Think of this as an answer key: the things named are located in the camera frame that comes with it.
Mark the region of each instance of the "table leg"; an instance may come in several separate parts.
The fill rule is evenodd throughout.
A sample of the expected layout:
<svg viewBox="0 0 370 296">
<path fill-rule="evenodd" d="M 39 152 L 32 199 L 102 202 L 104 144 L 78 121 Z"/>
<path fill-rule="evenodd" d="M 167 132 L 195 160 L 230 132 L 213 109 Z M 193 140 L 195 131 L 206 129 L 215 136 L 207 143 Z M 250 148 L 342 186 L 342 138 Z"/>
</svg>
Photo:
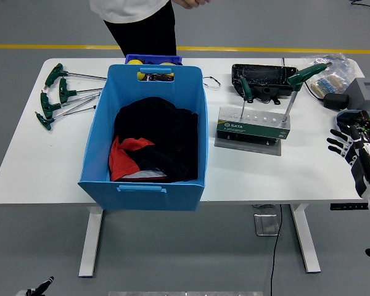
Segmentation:
<svg viewBox="0 0 370 296">
<path fill-rule="evenodd" d="M 89 221 L 86 229 L 84 250 L 82 252 L 81 267 L 79 277 L 93 277 L 94 262 L 96 260 L 97 245 L 99 243 L 99 233 L 103 209 L 101 207 L 88 207 Z"/>
<path fill-rule="evenodd" d="M 297 237 L 302 249 L 304 265 L 307 273 L 320 273 L 318 258 L 316 256 L 313 239 L 308 227 L 306 214 L 304 209 L 308 206 L 307 203 L 290 205 L 292 215 L 295 221 Z"/>
</svg>

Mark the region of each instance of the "gray floor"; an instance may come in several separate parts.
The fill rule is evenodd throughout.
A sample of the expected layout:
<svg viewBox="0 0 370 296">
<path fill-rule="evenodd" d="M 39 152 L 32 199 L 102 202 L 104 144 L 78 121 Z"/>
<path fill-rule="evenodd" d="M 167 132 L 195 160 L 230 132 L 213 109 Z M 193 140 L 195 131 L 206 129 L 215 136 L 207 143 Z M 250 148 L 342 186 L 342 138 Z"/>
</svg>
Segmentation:
<svg viewBox="0 0 370 296">
<path fill-rule="evenodd" d="M 370 8 L 350 1 L 213 0 L 175 7 L 179 46 L 370 49 Z M 87 1 L 0 0 L 0 44 L 113 45 Z M 178 52 L 183 57 L 303 57 L 307 53 Z M 369 54 L 346 54 L 370 77 Z M 52 57 L 123 57 L 119 51 L 0 49 L 0 164 L 39 70 Z M 0 207 L 0 295 L 109 291 L 262 291 L 269 295 L 274 238 L 257 237 L 252 206 L 202 205 L 196 213 L 107 212 L 95 276 L 78 278 L 84 208 Z M 279 214 L 279 208 L 268 210 Z M 306 274 L 289 206 L 283 205 L 273 295 L 370 295 L 370 215 L 310 205 L 322 273 Z"/>
</svg>

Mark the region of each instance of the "person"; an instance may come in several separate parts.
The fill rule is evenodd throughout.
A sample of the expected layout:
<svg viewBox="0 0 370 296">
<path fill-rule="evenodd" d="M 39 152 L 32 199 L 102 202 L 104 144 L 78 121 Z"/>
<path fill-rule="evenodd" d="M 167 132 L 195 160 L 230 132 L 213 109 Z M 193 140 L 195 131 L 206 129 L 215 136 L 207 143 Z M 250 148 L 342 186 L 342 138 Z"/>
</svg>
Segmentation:
<svg viewBox="0 0 370 296">
<path fill-rule="evenodd" d="M 89 0 L 124 56 L 176 56 L 175 15 L 171 2 L 193 9 L 211 0 Z"/>
</svg>

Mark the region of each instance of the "plastic bag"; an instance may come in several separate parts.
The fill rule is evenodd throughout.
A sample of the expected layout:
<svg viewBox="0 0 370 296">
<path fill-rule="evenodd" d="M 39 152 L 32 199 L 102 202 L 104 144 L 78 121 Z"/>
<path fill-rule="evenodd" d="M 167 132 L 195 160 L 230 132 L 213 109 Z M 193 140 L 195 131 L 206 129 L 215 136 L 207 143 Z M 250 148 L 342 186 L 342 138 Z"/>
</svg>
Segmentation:
<svg viewBox="0 0 370 296">
<path fill-rule="evenodd" d="M 308 80 L 311 84 L 311 90 L 320 98 L 328 93 L 342 94 L 356 78 L 353 61 L 348 60 L 341 53 L 312 55 L 304 57 L 304 59 L 308 64 L 307 67 L 320 63 L 332 63 L 325 71 Z"/>
</svg>

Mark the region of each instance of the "yellow ball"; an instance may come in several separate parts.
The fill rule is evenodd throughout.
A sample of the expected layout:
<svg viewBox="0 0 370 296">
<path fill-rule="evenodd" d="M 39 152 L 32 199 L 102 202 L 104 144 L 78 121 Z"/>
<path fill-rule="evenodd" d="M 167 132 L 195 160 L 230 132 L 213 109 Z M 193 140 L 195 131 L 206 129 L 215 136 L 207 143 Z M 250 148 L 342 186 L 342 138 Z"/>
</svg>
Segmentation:
<svg viewBox="0 0 370 296">
<path fill-rule="evenodd" d="M 175 66 L 175 64 L 173 64 L 173 63 L 169 63 L 169 62 L 164 62 L 164 63 L 161 63 L 161 65 L 174 65 Z"/>
<path fill-rule="evenodd" d="M 142 65 L 142 62 L 140 60 L 130 60 L 128 64 L 129 65 Z"/>
<path fill-rule="evenodd" d="M 142 65 L 142 62 L 140 60 L 130 60 L 128 62 L 128 65 Z M 138 80 L 143 80 L 146 75 L 141 72 L 137 72 L 137 78 Z"/>
</svg>

